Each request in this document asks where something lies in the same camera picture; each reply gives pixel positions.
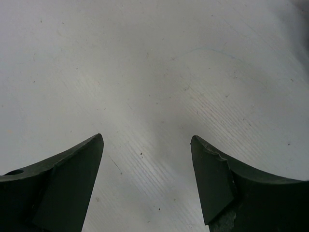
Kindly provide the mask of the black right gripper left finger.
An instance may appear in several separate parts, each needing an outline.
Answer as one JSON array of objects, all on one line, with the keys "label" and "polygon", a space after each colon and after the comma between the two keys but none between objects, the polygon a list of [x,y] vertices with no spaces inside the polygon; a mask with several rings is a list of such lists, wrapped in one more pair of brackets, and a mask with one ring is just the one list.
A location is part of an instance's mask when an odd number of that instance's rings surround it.
[{"label": "black right gripper left finger", "polygon": [[104,141],[96,134],[78,145],[0,177],[2,232],[80,232]]}]

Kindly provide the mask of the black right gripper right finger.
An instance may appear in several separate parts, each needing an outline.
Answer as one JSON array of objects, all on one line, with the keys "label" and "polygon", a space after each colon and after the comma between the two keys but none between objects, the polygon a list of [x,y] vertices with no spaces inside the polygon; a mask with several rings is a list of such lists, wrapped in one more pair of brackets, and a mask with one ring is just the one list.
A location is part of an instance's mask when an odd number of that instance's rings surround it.
[{"label": "black right gripper right finger", "polygon": [[205,225],[212,232],[306,232],[309,183],[258,170],[191,139]]}]

